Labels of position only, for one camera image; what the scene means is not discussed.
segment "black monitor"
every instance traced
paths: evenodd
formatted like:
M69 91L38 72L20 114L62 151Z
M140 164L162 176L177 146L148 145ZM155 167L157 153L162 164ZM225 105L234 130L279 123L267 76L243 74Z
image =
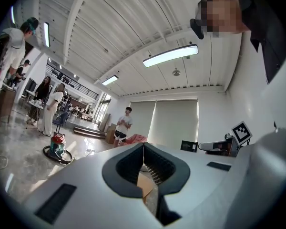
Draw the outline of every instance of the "black monitor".
M197 153L198 143L182 140L181 150Z

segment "railing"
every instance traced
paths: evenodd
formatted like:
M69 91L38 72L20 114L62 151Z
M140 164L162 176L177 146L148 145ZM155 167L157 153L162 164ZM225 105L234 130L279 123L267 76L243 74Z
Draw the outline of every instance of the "railing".
M85 95L87 95L93 99L96 99L98 96L98 94L95 93L94 91L88 89L87 87L84 87L83 85L74 81L70 77L63 74L62 72L56 70L55 68L53 68L49 64L47 64L46 73L48 73L49 75L55 75L55 77L57 79L61 80L64 84L69 85L70 87L73 87L74 89L80 91L81 93L83 93L83 94L85 94Z

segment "white pants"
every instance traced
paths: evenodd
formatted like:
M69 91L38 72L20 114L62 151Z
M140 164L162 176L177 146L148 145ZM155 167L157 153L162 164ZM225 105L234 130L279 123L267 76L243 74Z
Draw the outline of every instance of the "white pants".
M51 135L52 134L52 120L53 116L57 110L57 107L54 106L48 110L48 106L45 106L44 112L43 112L43 118L42 118L42 124L39 128L40 131L43 132L45 135Z

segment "floor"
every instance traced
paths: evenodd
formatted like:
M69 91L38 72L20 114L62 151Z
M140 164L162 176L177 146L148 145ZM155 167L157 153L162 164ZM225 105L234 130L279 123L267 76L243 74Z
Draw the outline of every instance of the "floor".
M0 187L19 203L50 176L64 168L42 153L42 149L50 144L50 138L38 132L36 127L25 123L27 112L28 108L24 109L16 104L13 106L10 122L7 124L7 118L3 118L0 127L0 155L8 158L7 167L0 169ZM78 118L74 121L79 125L87 124L86 127L89 128L96 127L95 124ZM70 129L61 128L60 133L65 134L66 149L75 159L112 148L105 140L76 135ZM0 157L0 168L5 165L6 159ZM148 172L143 174L151 179ZM157 185L154 184L154 189L146 200L148 209L154 215L157 194Z

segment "ceiling light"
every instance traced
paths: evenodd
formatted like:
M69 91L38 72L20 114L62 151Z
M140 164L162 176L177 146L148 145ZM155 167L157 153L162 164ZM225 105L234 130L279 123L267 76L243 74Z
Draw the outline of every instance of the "ceiling light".
M114 76L110 77L108 80L104 81L102 84L104 86L106 86L106 85L116 81L117 79L118 79L118 77L116 75L114 75Z
M181 74L180 70L175 68L175 70L173 71L173 76L179 76L180 74Z
M15 24L15 18L14 18L14 6L10 8L10 16L11 16L11 21Z
M50 47L50 34L49 34L49 23L43 23L43 30L44 30L44 39L46 41L46 46Z
M181 48L176 48L170 51L163 52L149 59L145 59L143 64L145 67L150 67L155 64L163 63L169 60L178 59L181 57L198 54L198 47L196 44L188 45Z

